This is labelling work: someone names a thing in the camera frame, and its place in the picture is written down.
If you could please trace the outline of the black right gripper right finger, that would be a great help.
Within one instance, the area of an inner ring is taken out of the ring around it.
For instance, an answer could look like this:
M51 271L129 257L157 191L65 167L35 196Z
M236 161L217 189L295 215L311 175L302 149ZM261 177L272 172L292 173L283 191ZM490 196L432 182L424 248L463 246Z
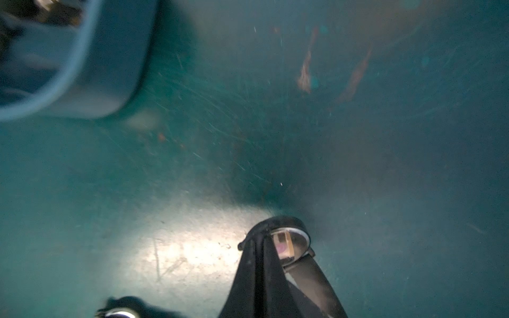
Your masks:
M273 240L270 237L265 237L262 247L264 290L262 312L264 317L303 317L290 291Z

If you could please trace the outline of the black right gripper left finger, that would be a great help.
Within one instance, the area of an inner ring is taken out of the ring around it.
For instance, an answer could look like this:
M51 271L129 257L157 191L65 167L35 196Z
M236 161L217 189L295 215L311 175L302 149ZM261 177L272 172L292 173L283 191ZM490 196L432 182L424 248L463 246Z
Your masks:
M264 317L265 238L262 235L245 241L241 260L220 317Z

